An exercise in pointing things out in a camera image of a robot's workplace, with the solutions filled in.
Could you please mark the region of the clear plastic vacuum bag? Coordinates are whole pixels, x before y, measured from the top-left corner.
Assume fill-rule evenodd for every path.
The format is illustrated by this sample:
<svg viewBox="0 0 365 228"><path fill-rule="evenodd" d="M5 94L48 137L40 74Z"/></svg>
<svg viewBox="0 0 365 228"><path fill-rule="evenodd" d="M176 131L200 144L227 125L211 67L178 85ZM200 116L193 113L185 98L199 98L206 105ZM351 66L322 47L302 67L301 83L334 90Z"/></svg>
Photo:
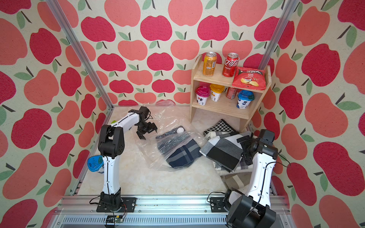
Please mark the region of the clear plastic vacuum bag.
<svg viewBox="0 0 365 228"><path fill-rule="evenodd" d="M147 107L151 112L149 122L157 130L145 134L145 139L135 137L135 143L148 168L157 171L176 171L188 168L202 154L201 147L207 142L190 122L187 106Z"/></svg>

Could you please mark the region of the navy blue plaid scarf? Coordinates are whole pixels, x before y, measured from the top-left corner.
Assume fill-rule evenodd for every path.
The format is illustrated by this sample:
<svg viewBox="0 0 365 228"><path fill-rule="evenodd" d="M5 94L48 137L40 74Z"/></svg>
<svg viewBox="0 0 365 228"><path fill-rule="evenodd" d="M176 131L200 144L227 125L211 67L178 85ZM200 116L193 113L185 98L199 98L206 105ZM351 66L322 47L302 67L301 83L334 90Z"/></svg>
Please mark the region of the navy blue plaid scarf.
<svg viewBox="0 0 365 228"><path fill-rule="evenodd" d="M200 158L199 144L193 139L178 139L172 137L156 138L157 149L162 158L173 169L187 168Z"/></svg>

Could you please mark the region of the black white houndstooth scarf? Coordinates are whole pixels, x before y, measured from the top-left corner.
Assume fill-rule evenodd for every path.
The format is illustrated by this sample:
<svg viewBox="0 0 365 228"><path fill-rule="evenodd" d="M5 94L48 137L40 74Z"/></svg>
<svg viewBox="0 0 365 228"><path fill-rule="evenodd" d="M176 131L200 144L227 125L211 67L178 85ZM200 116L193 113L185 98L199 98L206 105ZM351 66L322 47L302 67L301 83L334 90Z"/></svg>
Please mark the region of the black white houndstooth scarf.
<svg viewBox="0 0 365 228"><path fill-rule="evenodd" d="M233 127L231 127L225 120L221 119L214 126L206 129L203 132L203 135L206 136L209 132L227 132L227 133L232 133L232 132L236 132L236 130Z"/></svg>

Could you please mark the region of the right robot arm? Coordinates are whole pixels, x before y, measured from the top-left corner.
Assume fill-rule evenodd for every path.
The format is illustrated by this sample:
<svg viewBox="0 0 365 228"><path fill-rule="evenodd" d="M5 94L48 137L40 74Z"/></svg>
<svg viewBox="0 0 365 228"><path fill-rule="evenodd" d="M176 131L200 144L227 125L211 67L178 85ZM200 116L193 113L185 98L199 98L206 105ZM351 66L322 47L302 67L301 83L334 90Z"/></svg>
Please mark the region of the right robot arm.
<svg viewBox="0 0 365 228"><path fill-rule="evenodd" d="M271 209L270 185L278 149L273 146L275 134L262 129L258 138L245 136L237 140L241 144L242 158L253 171L247 191L231 203L227 227L270 228L276 220Z"/></svg>

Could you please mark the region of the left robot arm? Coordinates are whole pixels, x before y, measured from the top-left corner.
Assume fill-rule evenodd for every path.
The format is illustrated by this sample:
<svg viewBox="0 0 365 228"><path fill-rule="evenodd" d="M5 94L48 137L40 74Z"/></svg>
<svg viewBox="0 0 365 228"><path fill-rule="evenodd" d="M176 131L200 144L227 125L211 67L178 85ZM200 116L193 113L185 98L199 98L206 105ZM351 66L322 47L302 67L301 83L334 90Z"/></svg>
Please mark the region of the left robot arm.
<svg viewBox="0 0 365 228"><path fill-rule="evenodd" d="M104 163L104 185L100 194L97 212L117 212L122 208L121 187L119 183L119 163L125 149L124 133L137 126L137 135L144 140L144 134L157 132L157 126L148 122L150 110L142 106L132 109L115 123L105 124L100 130L98 150Z"/></svg>

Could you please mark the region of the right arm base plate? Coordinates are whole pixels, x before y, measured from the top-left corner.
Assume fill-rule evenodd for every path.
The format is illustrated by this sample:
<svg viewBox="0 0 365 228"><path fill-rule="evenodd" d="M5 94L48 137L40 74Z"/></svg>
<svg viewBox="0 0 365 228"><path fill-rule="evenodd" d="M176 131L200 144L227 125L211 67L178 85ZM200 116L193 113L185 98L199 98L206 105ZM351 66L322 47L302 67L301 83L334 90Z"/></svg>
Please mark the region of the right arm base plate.
<svg viewBox="0 0 365 228"><path fill-rule="evenodd" d="M224 197L210 197L208 203L211 206L211 212L229 212L230 203Z"/></svg>

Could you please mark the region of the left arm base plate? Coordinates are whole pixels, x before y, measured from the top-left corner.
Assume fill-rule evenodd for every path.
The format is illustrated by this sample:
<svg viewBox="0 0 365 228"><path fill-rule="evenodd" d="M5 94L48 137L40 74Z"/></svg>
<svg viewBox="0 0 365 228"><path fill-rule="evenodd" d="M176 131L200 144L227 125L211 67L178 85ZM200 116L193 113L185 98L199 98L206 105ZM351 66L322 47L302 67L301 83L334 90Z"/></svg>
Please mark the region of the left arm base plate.
<svg viewBox="0 0 365 228"><path fill-rule="evenodd" d="M101 199L98 203L97 212L100 213L124 213L134 212L136 207L136 198L134 197L121 197L118 199L109 197Z"/></svg>

